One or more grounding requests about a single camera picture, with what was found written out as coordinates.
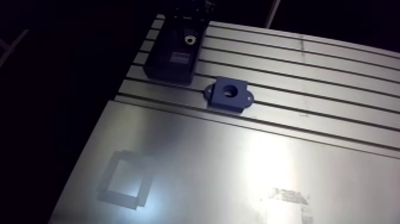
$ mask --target hole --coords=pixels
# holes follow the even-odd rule
[[[225,86],[223,91],[224,95],[229,98],[235,97],[238,94],[238,89],[232,85]]]

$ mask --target metal sheet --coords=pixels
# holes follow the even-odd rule
[[[119,92],[195,108],[207,108],[207,102],[204,100],[201,92],[169,88],[131,80],[125,80]],[[317,132],[325,135],[339,136],[356,141],[369,142],[371,144],[400,148],[400,141],[398,139],[399,132],[261,104],[253,104],[238,117],[258,122],[279,124],[287,126],[288,128],[303,129],[305,131]]]
[[[155,162],[136,210],[98,198],[122,151]],[[393,158],[109,102],[50,223],[397,224],[399,172]]]
[[[281,44],[206,38],[218,50],[202,50],[208,61],[187,86],[147,79],[137,65],[148,53],[138,53],[115,97],[123,103],[106,106],[50,223],[399,223],[398,86],[338,71],[399,65],[397,53],[211,25]],[[247,80],[256,103],[242,114],[208,108],[201,91],[216,76]]]

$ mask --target dark background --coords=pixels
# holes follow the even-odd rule
[[[214,19],[263,27],[271,1],[220,0]],[[28,35],[0,69],[7,214],[46,223],[117,92],[159,1],[3,1],[0,38]],[[400,51],[395,1],[282,0],[272,29]]]

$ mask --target blue mounting block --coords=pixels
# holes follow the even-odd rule
[[[214,84],[207,86],[204,97],[210,107],[237,113],[243,112],[254,102],[253,94],[247,90],[246,81],[226,77],[218,77]]]

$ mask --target metal surface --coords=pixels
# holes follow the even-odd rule
[[[98,200],[120,151],[155,161],[136,210]],[[394,224],[399,171],[394,158],[109,102],[50,223]],[[134,181],[133,174],[114,178]]]
[[[182,86],[143,72],[157,19],[50,223],[400,223],[399,53],[212,22]],[[208,108],[217,76],[253,105]]]

